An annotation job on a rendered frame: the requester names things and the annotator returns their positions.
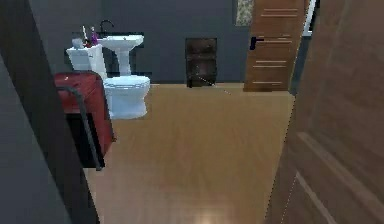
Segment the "dark brown wooden commode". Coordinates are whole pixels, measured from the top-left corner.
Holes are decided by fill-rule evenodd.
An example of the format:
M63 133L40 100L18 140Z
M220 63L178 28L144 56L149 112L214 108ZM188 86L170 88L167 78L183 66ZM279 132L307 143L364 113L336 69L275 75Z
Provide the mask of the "dark brown wooden commode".
M213 86L217 78L217 39L187 38L186 79L189 88Z

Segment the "white toilet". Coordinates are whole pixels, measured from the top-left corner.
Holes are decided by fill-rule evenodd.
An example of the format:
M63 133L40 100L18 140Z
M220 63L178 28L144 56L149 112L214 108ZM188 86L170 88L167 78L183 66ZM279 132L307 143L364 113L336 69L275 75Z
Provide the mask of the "white toilet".
M65 52L74 70L93 71L101 77L112 119L136 119L147 114L145 97L151 87L148 77L138 75L108 77L100 44L84 48L70 47Z

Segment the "red wooden cabinet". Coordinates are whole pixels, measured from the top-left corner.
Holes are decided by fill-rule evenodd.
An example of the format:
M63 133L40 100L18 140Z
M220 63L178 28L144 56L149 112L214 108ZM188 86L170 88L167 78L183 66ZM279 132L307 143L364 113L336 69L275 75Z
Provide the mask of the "red wooden cabinet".
M82 166L102 170L116 138L101 76L90 70L60 72L54 83Z

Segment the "brown wooden room door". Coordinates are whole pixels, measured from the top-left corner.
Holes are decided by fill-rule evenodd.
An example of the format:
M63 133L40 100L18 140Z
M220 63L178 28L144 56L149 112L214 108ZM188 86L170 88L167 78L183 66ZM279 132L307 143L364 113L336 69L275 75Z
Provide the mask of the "brown wooden room door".
M287 91L309 0L254 0L243 90ZM249 50L250 38L264 41Z

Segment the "brown panelled room door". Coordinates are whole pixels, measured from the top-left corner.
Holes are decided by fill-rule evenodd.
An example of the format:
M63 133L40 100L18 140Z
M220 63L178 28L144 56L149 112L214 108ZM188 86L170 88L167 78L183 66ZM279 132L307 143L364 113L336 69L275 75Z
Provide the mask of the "brown panelled room door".
M321 0L263 224L384 224L384 0Z

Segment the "white pedestal sink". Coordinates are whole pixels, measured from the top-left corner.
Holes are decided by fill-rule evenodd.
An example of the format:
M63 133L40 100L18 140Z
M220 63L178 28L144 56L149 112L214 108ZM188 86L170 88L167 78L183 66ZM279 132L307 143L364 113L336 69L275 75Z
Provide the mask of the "white pedestal sink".
M119 72L121 76L129 76L131 74L131 66L129 53L137 46L144 42L143 35L124 35L124 36L107 36L99 39L98 42L105 48L113 51L118 60Z

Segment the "patterned framed wall picture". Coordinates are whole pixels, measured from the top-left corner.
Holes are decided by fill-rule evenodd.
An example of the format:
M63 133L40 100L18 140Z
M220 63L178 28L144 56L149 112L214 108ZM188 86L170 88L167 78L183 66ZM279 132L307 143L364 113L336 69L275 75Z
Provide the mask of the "patterned framed wall picture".
M237 0L236 4L236 26L249 26L252 21L254 0Z

